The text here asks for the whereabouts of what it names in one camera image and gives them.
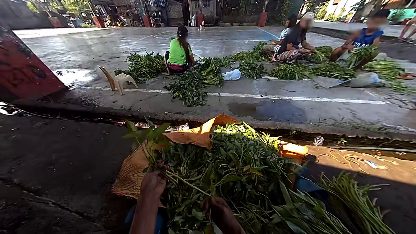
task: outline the black shirt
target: black shirt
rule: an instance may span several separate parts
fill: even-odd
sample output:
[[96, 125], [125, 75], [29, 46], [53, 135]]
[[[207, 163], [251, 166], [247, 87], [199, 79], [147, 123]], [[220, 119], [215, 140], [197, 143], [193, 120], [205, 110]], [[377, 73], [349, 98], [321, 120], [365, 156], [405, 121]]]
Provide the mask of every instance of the black shirt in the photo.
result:
[[277, 52], [280, 55], [283, 52], [287, 51], [287, 45], [292, 44], [293, 47], [299, 49], [299, 44], [306, 40], [306, 30], [302, 30], [299, 24], [290, 28], [289, 35], [287, 35], [283, 41], [282, 46], [280, 47], [279, 51]]

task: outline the patterned pants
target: patterned pants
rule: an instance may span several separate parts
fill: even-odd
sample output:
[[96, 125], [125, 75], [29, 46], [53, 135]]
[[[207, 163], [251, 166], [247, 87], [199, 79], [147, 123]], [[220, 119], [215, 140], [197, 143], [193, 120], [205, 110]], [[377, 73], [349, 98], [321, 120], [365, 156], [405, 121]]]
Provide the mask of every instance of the patterned pants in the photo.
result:
[[277, 55], [276, 53], [273, 55], [272, 61], [278, 61], [278, 62], [285, 62], [285, 63], [294, 63], [298, 58], [302, 57], [302, 54], [295, 50], [288, 50], [280, 55]]

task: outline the puddle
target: puddle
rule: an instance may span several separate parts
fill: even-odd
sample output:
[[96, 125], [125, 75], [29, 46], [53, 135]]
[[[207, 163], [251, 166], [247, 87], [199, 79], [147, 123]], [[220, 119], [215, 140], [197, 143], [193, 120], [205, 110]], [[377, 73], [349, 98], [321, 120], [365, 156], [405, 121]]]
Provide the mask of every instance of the puddle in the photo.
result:
[[84, 85], [96, 77], [96, 75], [93, 74], [93, 71], [87, 69], [59, 69], [53, 71], [53, 73], [62, 81], [62, 83], [71, 87], [70, 89]]
[[300, 124], [306, 122], [305, 111], [286, 100], [268, 100], [259, 103], [230, 103], [229, 110], [236, 116], [251, 116], [261, 121], [288, 122]]
[[0, 102], [0, 114], [3, 115], [15, 115], [21, 112], [19, 109], [10, 106], [7, 103]]

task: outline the ponytail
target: ponytail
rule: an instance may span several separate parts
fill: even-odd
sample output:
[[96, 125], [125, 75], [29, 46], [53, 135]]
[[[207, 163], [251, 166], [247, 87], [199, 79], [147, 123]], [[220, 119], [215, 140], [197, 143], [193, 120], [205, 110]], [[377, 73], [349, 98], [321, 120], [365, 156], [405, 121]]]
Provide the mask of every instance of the ponytail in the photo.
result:
[[185, 26], [178, 27], [178, 42], [182, 46], [183, 50], [186, 53], [186, 56], [189, 55], [189, 43], [186, 42], [186, 37], [188, 36], [188, 29]]

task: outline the white painted line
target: white painted line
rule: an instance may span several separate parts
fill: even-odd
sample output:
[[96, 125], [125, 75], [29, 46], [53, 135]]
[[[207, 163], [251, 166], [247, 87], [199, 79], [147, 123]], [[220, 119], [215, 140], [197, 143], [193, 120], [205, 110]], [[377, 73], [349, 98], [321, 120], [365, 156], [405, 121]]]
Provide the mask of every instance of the white painted line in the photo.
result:
[[277, 38], [277, 39], [279, 39], [279, 37], [278, 37], [278, 36], [276, 36], [276, 35], [274, 35], [273, 33], [270, 33], [270, 32], [268, 32], [268, 31], [266, 31], [266, 30], [264, 30], [264, 29], [262, 29], [262, 28], [259, 28], [259, 27], [257, 27], [257, 26], [256, 26], [256, 28], [258, 28], [258, 29], [262, 30], [263, 32], [266, 32], [266, 33], [268, 33], [268, 34], [272, 35], [273, 37], [275, 37], [275, 38]]
[[[97, 90], [111, 90], [107, 87], [86, 87], [80, 86], [77, 89], [97, 89]], [[141, 90], [141, 89], [124, 89], [125, 91], [133, 92], [154, 92], [154, 93], [170, 93], [168, 90]], [[277, 95], [257, 95], [257, 94], [238, 94], [238, 93], [217, 93], [209, 92], [208, 96], [223, 96], [223, 97], [249, 97], [249, 98], [263, 98], [263, 99], [280, 99], [280, 100], [296, 100], [296, 101], [320, 101], [320, 102], [344, 102], [344, 103], [360, 103], [360, 104], [387, 104], [383, 101], [370, 100], [355, 100], [355, 99], [340, 99], [340, 98], [320, 98], [320, 97], [287, 97]]]

